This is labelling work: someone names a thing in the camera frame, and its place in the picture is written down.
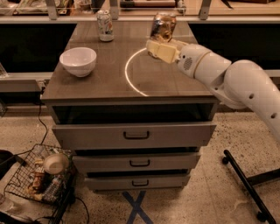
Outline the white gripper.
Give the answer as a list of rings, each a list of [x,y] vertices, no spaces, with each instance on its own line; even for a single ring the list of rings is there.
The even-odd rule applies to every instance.
[[[179,58],[177,63],[179,71],[192,79],[202,58],[211,52],[202,45],[188,45],[186,42],[176,39],[171,39],[169,42],[149,39],[146,49],[152,57],[168,64],[174,63]]]

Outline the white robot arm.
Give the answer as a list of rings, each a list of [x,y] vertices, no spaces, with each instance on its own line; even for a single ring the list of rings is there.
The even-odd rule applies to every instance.
[[[255,62],[233,63],[202,45],[176,40],[150,39],[146,47],[152,56],[169,64],[175,62],[181,73],[204,84],[231,109],[253,110],[280,140],[280,91]]]

